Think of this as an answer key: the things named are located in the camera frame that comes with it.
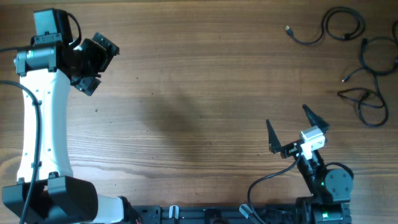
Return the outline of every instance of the wooden tabletop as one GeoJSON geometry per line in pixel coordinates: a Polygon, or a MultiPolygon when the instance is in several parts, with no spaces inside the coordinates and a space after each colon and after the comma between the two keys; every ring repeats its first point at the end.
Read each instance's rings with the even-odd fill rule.
{"type": "MultiPolygon", "coordinates": [[[[120,47],[94,95],[72,88],[68,99],[74,176],[94,183],[99,194],[123,195],[133,205],[246,203],[254,180],[293,162],[268,151],[266,119],[282,144],[297,140],[310,127],[305,103],[330,123],[320,151],[325,162],[342,162],[355,173],[353,223],[396,223],[398,75],[379,79],[390,112],[381,128],[366,127],[336,92],[374,88],[366,72],[341,80],[359,67],[363,37],[392,35],[398,1],[7,5],[0,6],[0,47],[28,45],[35,35],[33,11],[48,7],[75,15],[83,38],[100,32],[120,47]],[[363,15],[364,35],[349,42],[326,35],[313,47],[286,35],[289,25],[299,39],[316,38],[323,14],[337,5],[363,15]]],[[[335,34],[355,25],[345,14],[330,21],[335,34]]],[[[386,46],[373,47],[369,62],[391,65],[396,49],[386,46]]],[[[0,55],[1,80],[19,80],[14,57],[0,55]]],[[[19,89],[0,87],[1,187],[16,183],[23,106],[19,89]]],[[[371,121],[383,116],[382,110],[365,113],[371,121]]],[[[252,199],[258,205],[294,203],[309,194],[294,169],[259,184],[252,199]]],[[[0,203],[0,223],[16,222],[0,203]]]]}

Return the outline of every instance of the wood grain surface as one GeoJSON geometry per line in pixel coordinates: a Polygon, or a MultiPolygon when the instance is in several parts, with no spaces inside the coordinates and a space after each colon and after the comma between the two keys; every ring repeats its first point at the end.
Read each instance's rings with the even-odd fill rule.
{"type": "MultiPolygon", "coordinates": [[[[0,47],[29,44],[33,11],[66,10],[78,19],[83,38],[95,32],[121,54],[88,97],[71,89],[67,107],[68,151],[76,178],[99,194],[126,196],[133,205],[240,205],[250,184],[289,166],[267,148],[266,119],[282,144],[309,123],[307,104],[331,129],[321,151],[326,162],[354,170],[353,223],[398,219],[398,75],[379,79],[390,118],[365,127],[353,104],[336,96],[346,88],[373,88],[367,73],[341,79],[359,67],[361,38],[340,42],[326,36],[305,47],[330,7],[357,9],[362,37],[391,36],[397,1],[162,1],[0,6],[0,47]]],[[[348,15],[334,17],[331,31],[355,27],[348,15]]],[[[396,48],[369,49],[369,63],[391,64],[396,48]]],[[[0,55],[0,79],[18,81],[15,52],[0,55]]],[[[21,91],[0,87],[0,187],[16,183],[23,140],[21,91]]],[[[370,120],[382,111],[366,110],[370,120]]],[[[252,199],[294,202],[309,191],[297,169],[258,185],[252,199]]],[[[18,218],[0,203],[0,223],[18,218]]]]}

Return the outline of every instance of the wooden table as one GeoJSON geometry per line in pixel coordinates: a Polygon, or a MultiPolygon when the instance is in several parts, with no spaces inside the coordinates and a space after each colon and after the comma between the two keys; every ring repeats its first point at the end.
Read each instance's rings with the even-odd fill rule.
{"type": "MultiPolygon", "coordinates": [[[[249,185],[284,169],[292,159],[268,151],[266,119],[282,144],[309,123],[306,103],[330,123],[326,162],[342,162],[356,176],[353,223],[396,223],[398,215],[398,75],[379,79],[389,105],[386,125],[372,129],[351,102],[336,92],[373,88],[366,73],[341,79],[359,67],[361,38],[340,42],[326,36],[313,47],[299,39],[320,33],[332,6],[357,9],[365,18],[362,37],[391,36],[397,1],[166,1],[0,6],[0,46],[29,44],[33,11],[48,7],[75,15],[83,38],[104,34],[121,49],[94,95],[72,88],[67,108],[68,151],[76,178],[99,194],[126,196],[134,205],[240,205],[249,185]]],[[[354,27],[349,15],[330,22],[331,31],[354,27]]],[[[373,48],[373,65],[390,65],[373,48]]],[[[12,59],[0,55],[0,79],[18,81],[12,59]]],[[[16,183],[23,139],[21,91],[0,88],[0,185],[16,183]]],[[[366,113],[378,119],[380,111],[366,113]]],[[[258,185],[254,202],[294,202],[309,191],[297,169],[258,185]]],[[[0,223],[18,218],[0,204],[0,223]]]]}

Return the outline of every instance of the power cord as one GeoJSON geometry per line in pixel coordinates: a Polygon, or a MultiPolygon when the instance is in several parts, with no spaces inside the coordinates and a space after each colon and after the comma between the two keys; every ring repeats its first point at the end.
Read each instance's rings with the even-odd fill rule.
{"type": "Polygon", "coordinates": [[[351,72],[349,75],[347,75],[342,80],[342,82],[347,82],[355,73],[357,73],[359,71],[362,71],[362,70],[365,70],[365,71],[367,71],[367,72],[372,74],[373,79],[374,79],[374,87],[375,87],[376,91],[370,90],[368,88],[357,87],[357,88],[350,88],[350,89],[347,89],[347,90],[342,90],[342,91],[339,91],[337,93],[337,95],[339,97],[341,97],[343,99],[346,99],[346,100],[350,100],[350,101],[352,101],[354,103],[357,103],[358,104],[357,105],[357,112],[358,112],[359,119],[362,121],[362,123],[364,123],[365,125],[367,125],[369,127],[372,127],[372,128],[376,128],[376,127],[382,126],[383,124],[385,124],[387,122],[388,117],[389,117],[389,111],[388,111],[387,103],[384,100],[383,96],[381,95],[379,84],[377,82],[377,78],[380,77],[380,76],[389,75],[392,72],[394,72],[398,68],[398,57],[394,60],[394,63],[393,63],[393,66],[392,66],[391,69],[385,70],[385,71],[376,71],[376,70],[372,69],[371,67],[369,67],[366,64],[363,55],[364,55],[368,45],[371,42],[374,42],[374,41],[377,41],[377,40],[390,41],[390,42],[394,43],[397,46],[397,48],[398,48],[398,40],[396,39],[396,35],[395,35],[395,29],[396,29],[397,25],[398,25],[398,21],[395,21],[395,23],[392,26],[392,33],[393,33],[394,39],[391,39],[389,37],[375,37],[375,38],[373,38],[371,40],[363,39],[362,45],[361,45],[361,50],[360,50],[360,53],[359,53],[359,62],[361,63],[362,67],[356,69],[353,72],[351,72]],[[364,91],[364,93],[360,97],[359,100],[357,100],[355,98],[351,98],[351,97],[345,96],[345,93],[349,93],[349,92],[352,92],[352,91],[364,91]],[[376,96],[380,100],[381,105],[372,105],[370,103],[365,103],[364,101],[366,99],[368,99],[370,95],[376,96]],[[383,118],[383,120],[381,122],[379,122],[379,123],[369,123],[368,121],[366,121],[365,117],[362,114],[362,107],[363,106],[367,106],[367,107],[375,108],[375,109],[384,108],[384,118],[383,118]]]}
{"type": "Polygon", "coordinates": [[[254,216],[255,216],[262,224],[266,224],[266,223],[265,223],[264,220],[263,220],[262,218],[260,218],[260,216],[257,214],[257,212],[256,212],[255,209],[254,209],[253,203],[252,203],[252,201],[251,201],[251,190],[252,190],[252,188],[253,188],[256,184],[262,182],[263,180],[267,180],[267,179],[276,177],[276,176],[278,176],[278,175],[284,174],[284,173],[286,173],[287,171],[290,171],[291,169],[293,169],[293,168],[299,163],[299,161],[301,160],[301,157],[302,157],[302,149],[301,149],[301,147],[298,147],[298,153],[299,153],[299,156],[297,156],[296,161],[294,161],[294,163],[292,163],[292,165],[290,165],[288,168],[286,168],[286,169],[284,169],[284,170],[281,170],[281,171],[279,171],[279,172],[276,172],[275,174],[271,174],[271,175],[267,175],[267,176],[265,176],[265,177],[261,177],[260,179],[254,181],[254,182],[250,185],[249,190],[248,190],[248,202],[249,202],[249,206],[250,206],[250,209],[253,211],[254,216]]]}
{"type": "MultiPolygon", "coordinates": [[[[0,49],[0,53],[1,52],[6,52],[8,50],[18,50],[18,49],[19,49],[18,47],[0,49]]],[[[25,91],[30,96],[30,98],[32,99],[33,105],[35,107],[35,113],[36,113],[36,140],[35,140],[35,154],[34,154],[34,161],[33,161],[33,174],[32,174],[32,180],[30,181],[29,190],[28,190],[28,193],[27,193],[27,196],[26,196],[25,205],[24,205],[24,208],[22,210],[21,219],[19,220],[19,224],[24,224],[25,223],[25,219],[26,219],[27,210],[29,208],[30,200],[31,200],[32,195],[33,195],[34,185],[35,185],[36,178],[37,178],[37,173],[38,173],[39,167],[40,167],[39,157],[40,157],[40,140],[41,140],[41,132],[42,132],[40,102],[37,100],[36,96],[28,88],[26,88],[24,85],[21,85],[20,83],[7,81],[7,80],[0,80],[0,84],[16,86],[16,87],[20,88],[21,90],[25,91]]]]}
{"type": "Polygon", "coordinates": [[[293,30],[289,26],[286,26],[285,30],[286,30],[287,35],[289,35],[294,41],[296,41],[296,43],[301,44],[301,45],[316,44],[317,42],[319,42],[322,39],[323,35],[325,34],[325,31],[329,36],[331,36],[332,38],[334,38],[336,40],[347,41],[347,40],[353,40],[353,39],[359,37],[365,31],[365,20],[359,14],[359,12],[355,11],[354,9],[348,8],[348,7],[343,7],[343,6],[337,6],[337,7],[333,7],[331,9],[327,10],[325,15],[323,16],[322,21],[321,21],[321,35],[314,41],[306,42],[306,41],[298,40],[294,36],[293,30]],[[355,30],[350,33],[344,34],[342,37],[333,35],[329,30],[329,21],[330,21],[330,18],[337,13],[347,13],[347,14],[351,15],[357,23],[355,30]]]}

